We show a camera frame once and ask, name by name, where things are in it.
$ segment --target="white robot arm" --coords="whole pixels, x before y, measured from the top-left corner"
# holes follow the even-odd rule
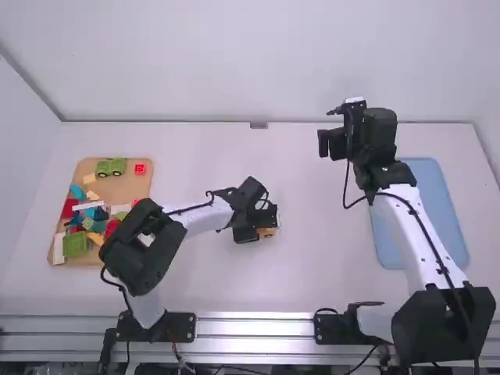
[[[242,244],[270,237],[277,227],[277,205],[253,177],[239,188],[208,191],[209,202],[181,209],[146,198],[136,204],[101,247],[99,257],[120,281],[127,307],[140,330],[152,330],[166,314],[160,298],[165,276],[180,244],[196,235],[231,228]]]
[[[393,343],[403,366],[462,359],[477,363],[495,299],[487,287],[473,287],[453,262],[425,212],[411,169],[395,159],[396,114],[367,108],[361,97],[328,114],[344,115],[344,126],[318,130],[320,157],[354,165],[365,196],[351,205],[344,197],[344,208],[366,199],[387,221],[402,253],[410,298],[397,309],[361,302],[338,316],[316,313],[316,342],[339,344],[339,338],[354,337],[356,343]]]

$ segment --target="metal rail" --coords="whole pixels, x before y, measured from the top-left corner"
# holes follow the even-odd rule
[[[198,314],[196,339],[178,344],[193,363],[355,365],[370,350],[365,345],[317,345],[312,313],[208,312]],[[106,328],[116,316],[0,315],[0,361],[97,362]],[[367,366],[376,366],[375,352]],[[113,362],[125,362],[117,343]],[[132,363],[175,363],[167,343],[130,343]],[[500,366],[500,320],[493,322],[480,364]],[[471,361],[450,366],[472,366]]]

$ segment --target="green toy car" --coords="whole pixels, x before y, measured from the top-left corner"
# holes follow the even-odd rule
[[[106,159],[97,163],[95,174],[101,178],[105,178],[111,174],[113,176],[121,176],[125,173],[126,168],[127,161],[123,158]]]

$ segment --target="wooden board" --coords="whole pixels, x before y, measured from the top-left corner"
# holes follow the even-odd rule
[[[81,160],[75,169],[71,184],[80,186],[85,192],[91,190],[97,194],[99,199],[104,201],[108,212],[111,205],[132,203],[135,199],[147,198],[149,196],[149,188],[151,187],[153,175],[153,162],[150,159],[127,159],[127,169],[122,176],[108,176],[106,178],[97,177],[95,182],[85,185],[83,177],[89,173],[95,172],[97,163],[103,159],[106,158],[86,158]],[[146,173],[144,175],[138,176],[134,174],[134,167],[136,163],[146,165]],[[74,198],[69,189],[70,187],[68,186],[67,198]],[[57,223],[54,234],[64,232],[64,223],[67,221],[69,220],[60,219]],[[48,263],[51,265],[53,246],[54,240],[52,239],[52,243],[47,254]],[[91,243],[91,247],[85,256],[67,259],[66,263],[58,265],[57,267],[102,266],[102,262],[98,256],[99,249],[100,246]]]

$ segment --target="blue pad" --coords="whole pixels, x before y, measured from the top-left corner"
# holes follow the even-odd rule
[[[456,265],[463,270],[469,264],[469,253],[441,167],[436,160],[429,158],[401,159],[401,161],[412,169],[423,207],[430,221]],[[371,207],[370,216],[380,264],[390,270],[404,269],[402,257],[386,223]]]

